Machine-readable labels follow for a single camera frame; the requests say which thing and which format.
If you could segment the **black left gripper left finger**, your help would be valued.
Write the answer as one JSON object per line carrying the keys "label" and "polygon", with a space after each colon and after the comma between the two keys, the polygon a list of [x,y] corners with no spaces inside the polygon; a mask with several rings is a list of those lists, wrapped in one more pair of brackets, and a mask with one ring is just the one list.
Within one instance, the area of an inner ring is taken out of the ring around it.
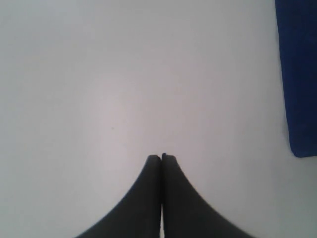
{"label": "black left gripper left finger", "polygon": [[150,155],[120,202],[80,238],[158,238],[161,221],[161,159]]}

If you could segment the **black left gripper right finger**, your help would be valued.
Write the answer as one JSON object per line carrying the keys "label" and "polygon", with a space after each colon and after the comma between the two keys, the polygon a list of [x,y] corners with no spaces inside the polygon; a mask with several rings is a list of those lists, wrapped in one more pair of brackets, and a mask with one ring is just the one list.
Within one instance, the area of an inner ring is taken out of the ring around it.
{"label": "black left gripper right finger", "polygon": [[175,156],[161,158],[163,227],[166,238],[249,238],[197,193]]}

